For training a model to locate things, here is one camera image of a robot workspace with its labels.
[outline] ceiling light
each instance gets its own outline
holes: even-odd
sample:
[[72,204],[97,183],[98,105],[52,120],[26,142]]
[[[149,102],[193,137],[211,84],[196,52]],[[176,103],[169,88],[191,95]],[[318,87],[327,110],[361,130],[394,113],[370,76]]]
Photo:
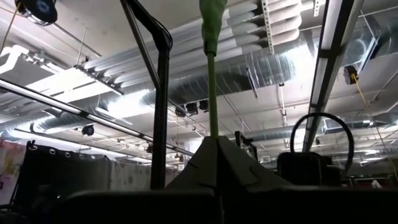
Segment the ceiling light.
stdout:
[[378,161],[381,159],[383,159],[383,158],[382,157],[374,157],[374,158],[367,158],[367,159],[365,159],[365,161]]

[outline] triangular structure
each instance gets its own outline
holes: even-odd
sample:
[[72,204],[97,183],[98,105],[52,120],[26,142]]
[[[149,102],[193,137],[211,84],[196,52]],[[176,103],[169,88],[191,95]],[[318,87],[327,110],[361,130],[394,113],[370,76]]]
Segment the triangular structure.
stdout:
[[[237,180],[239,186],[232,186]],[[166,189],[228,189],[271,190],[290,185],[267,170],[227,137],[205,137],[185,169]]]

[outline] curtain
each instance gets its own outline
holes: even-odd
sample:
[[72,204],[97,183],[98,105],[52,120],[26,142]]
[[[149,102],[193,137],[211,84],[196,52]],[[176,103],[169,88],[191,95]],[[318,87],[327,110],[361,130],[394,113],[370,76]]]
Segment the curtain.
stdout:
[[[166,185],[178,173],[166,169]],[[125,162],[111,161],[111,190],[149,190],[150,166],[140,166]]]
[[32,208],[43,197],[59,198],[82,190],[108,190],[110,162],[87,155],[28,144],[14,204]]

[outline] wire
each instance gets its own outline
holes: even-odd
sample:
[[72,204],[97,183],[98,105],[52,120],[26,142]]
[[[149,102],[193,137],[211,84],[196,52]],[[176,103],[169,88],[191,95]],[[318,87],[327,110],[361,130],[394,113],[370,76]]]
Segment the wire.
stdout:
[[[355,84],[356,84],[356,87],[358,88],[359,94],[361,95],[361,98],[362,98],[362,100],[363,100],[363,103],[365,104],[365,108],[368,109],[369,115],[370,115],[370,116],[372,117],[372,119],[373,119],[373,114],[372,114],[372,112],[371,112],[371,110],[370,110],[370,102],[369,102],[369,103],[366,102],[365,96],[363,95],[363,93],[362,93],[362,91],[361,91],[361,87],[359,86],[358,80],[356,79],[356,75],[355,75],[355,74],[351,74],[351,77],[352,77],[353,80],[355,81]],[[373,121],[373,124],[374,124],[374,127],[376,128],[377,134],[378,134],[379,137],[380,137],[380,141],[381,141],[381,144],[383,145],[384,151],[387,152],[387,147],[386,147],[386,144],[384,143],[383,137],[381,136],[379,127],[377,126],[377,123],[376,123],[375,121]],[[386,158],[387,158],[387,160],[390,162],[390,164],[391,164],[391,166],[392,166],[392,168],[393,168],[393,170],[394,170],[394,175],[395,175],[395,177],[396,177],[396,179],[397,179],[397,182],[398,182],[398,174],[397,174],[396,166],[394,165],[394,162],[392,161],[392,159],[389,158],[389,156],[387,156]]]
[[6,40],[7,40],[8,34],[10,33],[11,26],[12,26],[12,24],[14,23],[14,19],[15,19],[15,17],[17,16],[17,12],[18,12],[18,9],[19,9],[19,7],[21,6],[21,4],[22,4],[21,2],[18,3],[17,8],[15,9],[15,12],[14,12],[13,15],[12,15],[12,19],[11,19],[10,24],[8,25],[8,29],[7,29],[7,31],[6,31],[6,35],[4,36],[4,39],[2,40],[2,45],[1,45],[0,54],[1,54],[2,50],[4,49],[4,47],[6,46]]
[[4,11],[6,11],[6,12],[9,12],[9,13],[11,13],[11,14],[14,13],[13,11],[6,9],[5,7],[1,7],[1,6],[0,6],[0,9],[4,10]]
[[306,119],[311,118],[311,117],[316,117],[316,116],[324,116],[324,117],[332,119],[333,121],[336,121],[338,124],[341,125],[341,127],[344,129],[345,133],[347,134],[347,138],[348,138],[348,158],[347,158],[347,161],[346,161],[345,169],[344,169],[344,171],[342,173],[342,176],[345,176],[348,173],[349,168],[351,168],[351,165],[353,164],[354,137],[353,137],[353,133],[349,130],[349,127],[347,126],[347,124],[344,123],[344,121],[342,121],[341,119],[339,119],[335,115],[332,115],[330,113],[310,113],[310,114],[307,114],[304,117],[300,118],[296,122],[296,124],[294,125],[293,130],[292,130],[292,134],[290,135],[290,151],[293,152],[293,153],[295,152],[294,151],[294,137],[295,137],[296,131],[299,128],[299,126]]

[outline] green pole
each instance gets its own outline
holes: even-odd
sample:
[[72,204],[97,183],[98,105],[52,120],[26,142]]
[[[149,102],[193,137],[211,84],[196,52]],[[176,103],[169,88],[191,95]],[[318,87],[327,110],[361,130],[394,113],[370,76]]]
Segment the green pole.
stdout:
[[199,2],[203,18],[201,27],[203,49],[207,56],[208,64],[210,136],[212,138],[218,137],[215,57],[217,55],[218,36],[221,31],[226,3],[227,0],[200,0]]
[[209,106],[210,106],[210,134],[211,137],[218,137],[218,113],[217,113],[217,82],[215,74],[214,54],[207,55],[208,80],[209,80]]

